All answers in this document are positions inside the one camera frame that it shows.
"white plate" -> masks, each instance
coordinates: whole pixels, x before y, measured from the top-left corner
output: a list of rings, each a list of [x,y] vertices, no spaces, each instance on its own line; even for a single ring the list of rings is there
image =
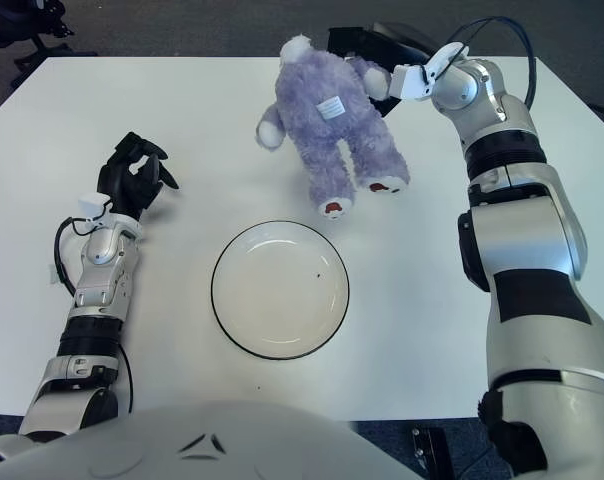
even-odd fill
[[[224,332],[269,359],[307,355],[340,328],[349,303],[342,259],[322,235],[293,222],[266,222],[235,237],[211,282]]]

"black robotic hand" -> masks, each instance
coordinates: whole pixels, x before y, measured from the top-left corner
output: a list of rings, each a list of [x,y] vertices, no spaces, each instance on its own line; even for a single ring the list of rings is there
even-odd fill
[[[134,174],[129,167],[147,156],[146,163]],[[140,219],[142,210],[151,205],[162,185],[178,189],[169,171],[160,163],[167,154],[157,145],[129,132],[115,147],[115,153],[100,170],[98,192],[111,197],[112,213]]]

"black cable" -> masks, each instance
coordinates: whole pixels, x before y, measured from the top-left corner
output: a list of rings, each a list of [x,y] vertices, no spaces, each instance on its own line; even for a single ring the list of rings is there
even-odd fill
[[[58,272],[58,278],[60,282],[66,287],[72,297],[75,296],[75,287],[69,279],[69,275],[66,271],[64,263],[62,263],[62,257],[60,256],[60,237],[66,227],[73,223],[73,218],[69,217],[64,220],[58,227],[58,231],[55,232],[55,240],[53,241],[53,263],[55,264],[55,270]]]
[[[131,364],[129,363],[129,357],[126,356],[124,347],[121,343],[118,344],[118,347],[120,348],[122,358],[124,358],[124,363],[126,364],[126,373],[129,377],[129,413],[131,413],[133,412],[133,373],[131,373]]]
[[[449,69],[449,67],[453,64],[453,62],[455,62],[455,60],[460,56],[460,54],[462,53],[464,48],[469,46],[469,44],[473,40],[473,38],[475,38],[475,36],[485,26],[487,26],[489,23],[494,22],[494,21],[503,23],[503,24],[507,25],[508,27],[510,27],[515,32],[515,34],[518,36],[518,38],[522,42],[522,45],[524,45],[524,49],[526,50],[526,56],[527,56],[528,65],[529,65],[529,86],[527,88],[526,97],[524,99],[524,104],[527,106],[527,108],[530,109],[531,106],[533,105],[533,99],[535,98],[535,91],[537,89],[537,67],[536,67],[536,62],[535,62],[535,54],[533,53],[533,46],[531,45],[531,40],[529,39],[529,36],[527,35],[526,30],[524,30],[524,27],[522,27],[522,25],[520,23],[516,22],[512,18],[503,17],[503,16],[484,17],[484,18],[479,18],[477,20],[473,20],[472,22],[469,22],[466,25],[462,25],[461,27],[459,27],[447,39],[446,43],[451,43],[460,33],[471,28],[472,26],[477,25],[478,23],[481,24],[475,30],[475,32],[473,32],[473,34],[471,34],[471,36],[469,38],[467,38],[467,40],[465,42],[463,42],[462,48],[457,51],[457,53],[453,56],[453,58],[451,58],[451,60],[447,64],[447,66],[444,68],[442,73],[440,73],[440,75],[438,75],[437,78],[440,78],[444,74],[444,72],[446,72]]]
[[[89,220],[94,222],[94,221],[102,218],[106,214],[106,207],[110,203],[112,203],[111,200],[109,200],[108,202],[105,202],[102,205],[102,213],[100,215],[98,215],[97,217],[93,217]],[[60,279],[60,282],[62,282],[62,284],[66,287],[66,289],[68,290],[68,292],[71,294],[72,297],[75,296],[75,287],[73,286],[73,283],[71,283],[69,274],[66,271],[66,267],[64,266],[64,263],[62,262],[62,257],[60,255],[60,238],[62,237],[62,233],[64,232],[64,229],[66,227],[68,227],[69,225],[71,225],[73,227],[73,231],[75,232],[75,234],[79,235],[80,237],[84,237],[86,235],[90,235],[91,233],[95,232],[97,230],[97,227],[93,227],[88,232],[84,232],[84,233],[78,232],[77,228],[75,227],[75,222],[86,222],[86,221],[87,221],[86,218],[78,218],[78,217],[66,218],[58,227],[57,232],[55,232],[55,240],[53,241],[53,263],[55,264],[55,271],[58,274],[58,278]]]
[[[464,467],[462,469],[462,471],[460,472],[460,474],[456,477],[457,480],[463,480],[464,477],[471,471],[473,470],[478,463],[480,463],[480,461],[486,457],[489,452],[491,452],[491,450],[493,450],[493,445],[489,445],[480,455],[478,455],[475,460],[473,460],[471,463],[469,463],[466,467]]]

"white table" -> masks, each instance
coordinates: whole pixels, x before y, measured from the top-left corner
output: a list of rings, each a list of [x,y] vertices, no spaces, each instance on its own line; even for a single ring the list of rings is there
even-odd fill
[[[525,60],[495,60],[523,96]],[[387,119],[410,188],[396,198],[359,192],[348,217],[327,221],[307,200],[290,141],[273,154],[254,141],[277,73],[269,58],[50,59],[0,108],[0,413],[25,412],[58,347],[70,300],[50,284],[55,230],[79,213],[77,198],[95,189],[132,130],[168,152],[181,186],[142,217],[147,238],[125,328],[137,409],[253,399],[338,420],[475,415],[489,298],[459,258],[467,178],[453,126],[428,102],[400,104]],[[589,240],[581,292],[604,317],[604,124],[542,62],[532,113]],[[335,337],[284,362],[234,346],[209,297],[227,242],[273,219],[328,237],[351,282]],[[82,242],[63,245],[74,281]],[[125,378],[122,370],[122,404]]]

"teddy bear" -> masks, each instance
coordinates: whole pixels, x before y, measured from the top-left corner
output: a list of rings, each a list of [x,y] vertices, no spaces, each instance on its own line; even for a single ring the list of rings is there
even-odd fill
[[[388,97],[390,74],[360,57],[344,60],[316,50],[299,35],[280,51],[276,102],[256,128],[258,144],[274,151],[289,135],[309,173],[309,196],[321,215],[338,218],[355,201],[355,189],[338,149],[351,152],[355,181],[378,193],[397,193],[409,171],[369,97]]]

